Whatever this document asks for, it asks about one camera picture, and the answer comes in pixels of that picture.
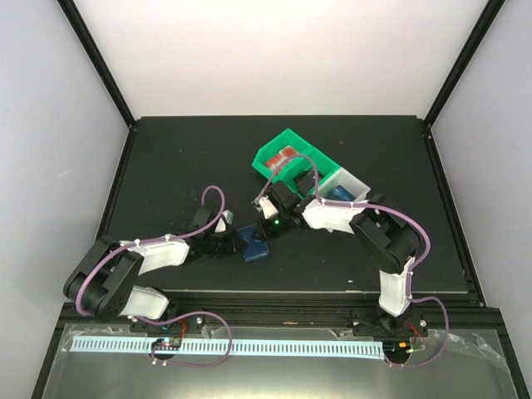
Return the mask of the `blue leather card holder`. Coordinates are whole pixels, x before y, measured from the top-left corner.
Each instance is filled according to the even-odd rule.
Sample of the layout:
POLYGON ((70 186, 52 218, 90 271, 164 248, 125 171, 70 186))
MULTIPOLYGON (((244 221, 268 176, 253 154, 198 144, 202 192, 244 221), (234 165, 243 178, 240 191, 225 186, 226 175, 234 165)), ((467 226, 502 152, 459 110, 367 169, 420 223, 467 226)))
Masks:
POLYGON ((245 247, 242 249, 245 262, 265 259, 269 256, 269 247, 267 243, 254 237, 256 231, 256 224, 252 224, 237 230, 239 237, 245 243, 245 247))

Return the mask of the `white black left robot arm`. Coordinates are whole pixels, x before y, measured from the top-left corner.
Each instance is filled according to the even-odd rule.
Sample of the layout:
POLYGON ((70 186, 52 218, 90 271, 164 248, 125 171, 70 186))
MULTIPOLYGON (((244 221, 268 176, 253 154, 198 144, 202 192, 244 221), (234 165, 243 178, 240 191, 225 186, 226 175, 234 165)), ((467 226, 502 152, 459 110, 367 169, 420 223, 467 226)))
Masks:
POLYGON ((193 222, 155 239, 95 241, 63 285, 63 294, 84 316, 102 322, 118 317, 149 318, 161 332, 172 330, 179 313, 159 288, 141 287, 139 276, 191 264, 202 257, 221 259, 243 253, 247 244, 232 227, 233 214, 200 208, 193 222))

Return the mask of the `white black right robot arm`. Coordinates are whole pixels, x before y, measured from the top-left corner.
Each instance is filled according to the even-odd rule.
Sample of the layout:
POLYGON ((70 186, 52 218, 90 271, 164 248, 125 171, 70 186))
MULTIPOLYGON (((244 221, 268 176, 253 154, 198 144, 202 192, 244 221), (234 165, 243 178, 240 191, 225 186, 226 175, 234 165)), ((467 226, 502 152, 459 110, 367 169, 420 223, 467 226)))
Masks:
POLYGON ((386 196, 358 202, 315 195, 301 199, 279 181, 262 190, 253 204, 262 214, 257 240, 269 241, 291 229, 354 235, 379 270, 379 328, 396 335, 407 326, 413 271, 428 256, 431 241, 419 223, 391 208, 386 196))

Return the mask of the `blue card stack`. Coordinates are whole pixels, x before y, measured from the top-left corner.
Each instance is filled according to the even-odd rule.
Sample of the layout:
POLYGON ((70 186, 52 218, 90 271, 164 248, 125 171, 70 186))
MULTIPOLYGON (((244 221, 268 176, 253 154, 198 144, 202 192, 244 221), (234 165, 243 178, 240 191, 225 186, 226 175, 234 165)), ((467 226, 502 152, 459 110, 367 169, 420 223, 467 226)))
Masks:
POLYGON ((331 189, 327 195, 327 200, 336 200, 336 201, 346 201, 346 202, 353 202, 356 197, 353 196, 348 190, 346 190, 343 186, 337 185, 333 189, 331 189))

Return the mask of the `green plastic bin left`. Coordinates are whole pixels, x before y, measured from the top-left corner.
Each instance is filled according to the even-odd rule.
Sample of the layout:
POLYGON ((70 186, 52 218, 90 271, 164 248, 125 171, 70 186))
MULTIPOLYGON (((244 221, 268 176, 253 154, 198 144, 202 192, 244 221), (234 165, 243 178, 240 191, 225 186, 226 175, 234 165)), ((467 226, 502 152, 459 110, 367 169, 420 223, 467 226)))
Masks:
POLYGON ((291 129, 285 129, 257 151, 253 168, 268 179, 288 157, 302 154, 313 146, 291 129))

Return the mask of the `green plastic bin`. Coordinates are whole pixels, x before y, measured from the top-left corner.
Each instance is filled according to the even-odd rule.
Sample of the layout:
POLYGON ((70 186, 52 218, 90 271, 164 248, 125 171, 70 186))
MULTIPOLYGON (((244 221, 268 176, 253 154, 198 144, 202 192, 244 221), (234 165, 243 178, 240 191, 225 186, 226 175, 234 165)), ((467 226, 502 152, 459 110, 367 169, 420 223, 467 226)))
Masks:
MULTIPOLYGON (((312 148, 310 150, 304 151, 304 155, 309 157, 313 160, 314 164, 317 166, 318 173, 321 175, 320 180, 322 180, 325 176, 332 173, 333 171, 337 170, 339 168, 339 164, 337 164, 335 161, 330 159, 328 156, 326 156, 324 153, 322 153, 317 148, 312 148)), ((310 163, 309 160, 302 157, 296 157, 294 160, 291 160, 284 168, 283 168, 283 182, 293 191, 296 192, 301 198, 304 196, 301 196, 298 193, 298 189, 296 188, 296 185, 293 181, 293 178, 301 173, 302 171, 306 170, 313 170, 313 166, 310 163)))
POLYGON ((313 146, 291 129, 285 129, 257 151, 253 168, 268 179, 288 157, 302 154, 313 146))

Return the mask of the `green plastic bin middle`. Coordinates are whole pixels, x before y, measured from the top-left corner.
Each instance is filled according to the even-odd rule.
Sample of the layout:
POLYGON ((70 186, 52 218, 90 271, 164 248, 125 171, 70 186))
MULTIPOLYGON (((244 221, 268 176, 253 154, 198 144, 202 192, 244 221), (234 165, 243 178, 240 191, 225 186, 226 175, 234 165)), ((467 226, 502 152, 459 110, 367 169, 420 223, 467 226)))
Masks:
MULTIPOLYGON (((304 151, 304 155, 309 157, 313 160, 314 164, 317 166, 318 173, 321 175, 320 180, 322 180, 325 176, 332 173, 333 171, 337 170, 339 168, 339 164, 337 164, 335 161, 330 159, 328 156, 326 156, 324 153, 322 153, 317 148, 312 148, 310 150, 304 151)), ((296 157, 294 160, 291 160, 284 168, 283 168, 283 182, 293 191, 296 192, 301 198, 304 196, 301 196, 298 193, 298 189, 296 188, 296 185, 293 181, 293 178, 301 173, 302 171, 306 170, 313 170, 313 166, 310 163, 309 160, 302 157, 296 157)))

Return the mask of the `clear plastic bin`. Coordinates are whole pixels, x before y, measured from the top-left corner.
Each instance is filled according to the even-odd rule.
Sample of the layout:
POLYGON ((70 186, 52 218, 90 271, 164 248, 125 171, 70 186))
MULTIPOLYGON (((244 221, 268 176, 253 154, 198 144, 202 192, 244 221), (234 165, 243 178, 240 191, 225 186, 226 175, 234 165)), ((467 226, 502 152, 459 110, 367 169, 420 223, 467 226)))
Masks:
POLYGON ((337 170, 325 176, 320 180, 318 186, 318 193, 322 199, 326 198, 327 193, 337 185, 343 186, 353 196, 356 197, 354 201, 361 201, 366 199, 367 194, 371 188, 352 175, 346 169, 339 167, 337 170))

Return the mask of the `small circuit board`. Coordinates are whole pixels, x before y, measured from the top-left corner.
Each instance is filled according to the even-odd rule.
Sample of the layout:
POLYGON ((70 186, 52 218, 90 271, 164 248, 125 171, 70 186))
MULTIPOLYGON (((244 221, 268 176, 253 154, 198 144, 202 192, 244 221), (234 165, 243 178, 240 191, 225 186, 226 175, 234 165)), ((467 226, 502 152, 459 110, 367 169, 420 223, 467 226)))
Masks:
POLYGON ((151 344, 153 351, 177 351, 180 347, 181 339, 175 337, 158 338, 151 344))

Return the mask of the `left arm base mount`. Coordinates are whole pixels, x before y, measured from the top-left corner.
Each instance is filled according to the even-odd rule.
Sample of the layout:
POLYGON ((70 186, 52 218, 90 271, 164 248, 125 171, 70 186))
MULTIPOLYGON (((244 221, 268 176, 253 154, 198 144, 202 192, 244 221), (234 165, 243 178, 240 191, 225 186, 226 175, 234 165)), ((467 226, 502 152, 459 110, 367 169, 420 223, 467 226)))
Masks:
POLYGON ((189 308, 181 308, 177 305, 170 305, 161 318, 155 320, 155 324, 147 323, 137 318, 131 322, 131 331, 133 333, 147 334, 169 334, 179 335, 181 333, 197 333, 204 324, 207 316, 203 313, 189 315, 175 321, 175 318, 186 313, 192 313, 189 308))

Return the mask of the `black aluminium frame rail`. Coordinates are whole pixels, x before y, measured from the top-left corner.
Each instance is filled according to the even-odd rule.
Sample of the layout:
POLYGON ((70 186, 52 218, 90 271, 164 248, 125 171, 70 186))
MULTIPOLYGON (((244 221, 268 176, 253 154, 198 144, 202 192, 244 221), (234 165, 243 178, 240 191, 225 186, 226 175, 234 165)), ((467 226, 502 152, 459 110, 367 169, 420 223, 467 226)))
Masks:
POLYGON ((408 323, 421 331, 442 329, 501 329, 504 320, 500 310, 480 307, 474 303, 451 300, 445 310, 429 300, 413 303, 401 316, 394 318, 378 306, 375 294, 259 294, 259 293, 187 293, 170 292, 170 310, 163 319, 190 312, 211 312, 228 325, 255 327, 338 327, 353 328, 359 333, 368 330, 379 335, 378 321, 396 324, 403 330, 408 323))

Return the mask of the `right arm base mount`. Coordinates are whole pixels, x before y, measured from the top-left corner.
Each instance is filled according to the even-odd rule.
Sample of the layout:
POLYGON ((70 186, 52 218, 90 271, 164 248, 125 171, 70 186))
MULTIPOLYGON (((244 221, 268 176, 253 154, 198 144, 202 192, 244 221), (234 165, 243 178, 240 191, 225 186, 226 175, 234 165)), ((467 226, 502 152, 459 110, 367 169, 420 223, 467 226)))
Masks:
POLYGON ((392 316, 380 308, 356 308, 351 312, 354 335, 374 338, 409 338, 419 333, 427 337, 427 327, 421 325, 423 313, 408 308, 400 316, 392 316))

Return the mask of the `left frame post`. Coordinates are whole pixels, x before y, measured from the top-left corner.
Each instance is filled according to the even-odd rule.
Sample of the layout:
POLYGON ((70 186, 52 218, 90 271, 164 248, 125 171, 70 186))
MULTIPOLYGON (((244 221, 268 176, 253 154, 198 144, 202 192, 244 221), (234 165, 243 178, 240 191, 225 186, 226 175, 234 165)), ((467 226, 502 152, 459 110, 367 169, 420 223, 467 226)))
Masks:
POLYGON ((57 0, 64 16, 69 22, 73 32, 87 54, 91 64, 96 70, 101 82, 106 88, 107 93, 112 99, 116 109, 119 111, 122 120, 129 129, 136 127, 136 119, 133 116, 130 107, 126 103, 119 86, 108 67, 105 58, 101 54, 95 39, 91 35, 89 27, 79 11, 76 2, 73 0, 57 0))

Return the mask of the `frame post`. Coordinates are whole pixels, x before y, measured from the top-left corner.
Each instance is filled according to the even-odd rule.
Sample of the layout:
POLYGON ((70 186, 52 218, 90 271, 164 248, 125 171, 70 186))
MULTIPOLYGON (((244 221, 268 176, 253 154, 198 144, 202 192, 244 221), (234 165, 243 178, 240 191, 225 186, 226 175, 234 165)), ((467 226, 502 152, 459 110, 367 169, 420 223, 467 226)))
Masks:
POLYGON ((434 126, 438 116, 450 99, 451 94, 455 90, 458 82, 462 78, 462 75, 469 66, 504 4, 505 0, 489 0, 486 2, 480 16, 477 18, 475 25, 471 29, 470 34, 438 91, 435 100, 432 102, 429 111, 426 113, 424 124, 428 128, 434 126))
POLYGON ((122 120, 129 129, 136 127, 136 119, 133 116, 130 107, 126 103, 119 86, 108 67, 105 58, 101 54, 95 39, 91 35, 89 27, 79 11, 76 2, 73 0, 57 0, 64 16, 69 22, 73 32, 87 54, 91 64, 96 70, 101 82, 106 88, 107 93, 112 99, 116 109, 119 111, 122 120))

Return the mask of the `right frame post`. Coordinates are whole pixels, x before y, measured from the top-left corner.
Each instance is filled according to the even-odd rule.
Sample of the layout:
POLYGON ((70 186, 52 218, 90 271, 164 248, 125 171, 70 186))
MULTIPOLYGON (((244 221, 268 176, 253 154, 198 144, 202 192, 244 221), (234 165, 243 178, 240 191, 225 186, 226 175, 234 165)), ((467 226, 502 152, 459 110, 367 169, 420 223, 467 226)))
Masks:
POLYGON ((429 111, 426 113, 424 124, 428 128, 434 126, 438 116, 450 99, 451 94, 455 90, 458 82, 462 78, 462 75, 469 66, 504 4, 505 0, 489 0, 486 2, 480 16, 477 18, 475 25, 471 29, 470 34, 438 91, 435 100, 432 102, 429 111))

